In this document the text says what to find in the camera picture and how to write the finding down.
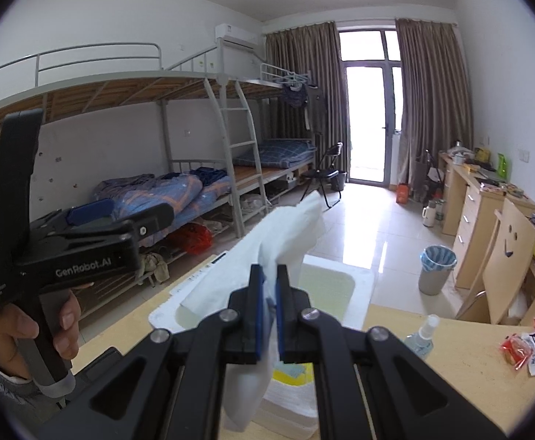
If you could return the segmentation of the left hand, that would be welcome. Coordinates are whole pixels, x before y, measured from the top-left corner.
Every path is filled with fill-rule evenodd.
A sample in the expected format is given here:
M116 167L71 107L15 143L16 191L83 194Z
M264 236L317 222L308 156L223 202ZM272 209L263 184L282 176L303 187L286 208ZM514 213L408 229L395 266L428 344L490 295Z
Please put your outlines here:
M79 301L72 290L69 290L69 297L59 312L61 329L54 336L55 349L64 360L73 360L79 353L80 314ZM9 304L0 310L0 371L2 373L22 380L32 378L19 352L17 340L34 340L39 332L39 325L17 306Z

